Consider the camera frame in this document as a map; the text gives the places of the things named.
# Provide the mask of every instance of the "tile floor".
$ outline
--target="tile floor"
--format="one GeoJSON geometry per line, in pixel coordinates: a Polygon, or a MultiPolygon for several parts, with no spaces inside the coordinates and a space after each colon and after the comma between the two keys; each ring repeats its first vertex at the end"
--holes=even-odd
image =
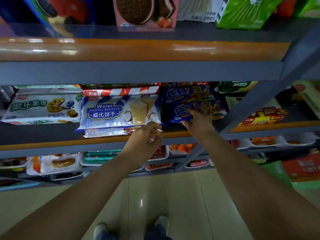
{"type": "MultiPolygon", "coordinates": [[[[69,186],[0,192],[0,234],[69,186]]],[[[320,189],[300,190],[320,208],[320,189]]],[[[252,239],[215,169],[125,179],[92,223],[105,222],[119,239],[143,239],[161,214],[173,239],[252,239]]]]}

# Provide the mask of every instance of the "shoe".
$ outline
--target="shoe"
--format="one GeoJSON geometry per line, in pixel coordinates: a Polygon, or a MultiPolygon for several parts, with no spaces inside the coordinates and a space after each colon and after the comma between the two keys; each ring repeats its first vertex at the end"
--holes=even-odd
{"type": "Polygon", "coordinates": [[[109,234],[108,227],[105,223],[100,223],[96,226],[93,232],[93,240],[95,240],[101,232],[106,232],[107,234],[109,234]]]}
{"type": "Polygon", "coordinates": [[[163,228],[165,229],[167,235],[168,235],[168,231],[169,231],[169,219],[168,217],[162,215],[162,216],[159,216],[158,220],[155,222],[154,225],[161,225],[163,226],[163,228]]]}

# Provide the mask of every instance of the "person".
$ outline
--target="person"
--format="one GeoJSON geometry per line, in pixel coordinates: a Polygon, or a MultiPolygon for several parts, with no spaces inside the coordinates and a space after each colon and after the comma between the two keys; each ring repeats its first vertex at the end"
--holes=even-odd
{"type": "MultiPolygon", "coordinates": [[[[193,121],[182,123],[209,152],[252,237],[319,239],[320,210],[220,137],[212,125],[211,112],[203,107],[199,110],[188,109],[193,121]]],[[[119,183],[161,145],[158,129],[161,125],[150,122],[135,131],[117,157],[22,219],[0,240],[82,239],[119,183]]],[[[168,227],[168,219],[160,217],[144,239],[170,239],[166,236],[168,227]]],[[[96,240],[115,239],[103,224],[94,234],[96,240]]]]}

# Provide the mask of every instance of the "pink cookie box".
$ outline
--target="pink cookie box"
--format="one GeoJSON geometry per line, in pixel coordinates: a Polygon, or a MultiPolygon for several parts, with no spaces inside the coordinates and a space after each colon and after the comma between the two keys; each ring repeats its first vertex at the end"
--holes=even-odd
{"type": "Polygon", "coordinates": [[[177,23],[179,1],[180,0],[151,0],[151,10],[149,10],[149,14],[145,16],[146,19],[133,24],[121,16],[121,11],[118,10],[117,7],[117,0],[113,0],[118,30],[129,32],[173,31],[177,23]]]}

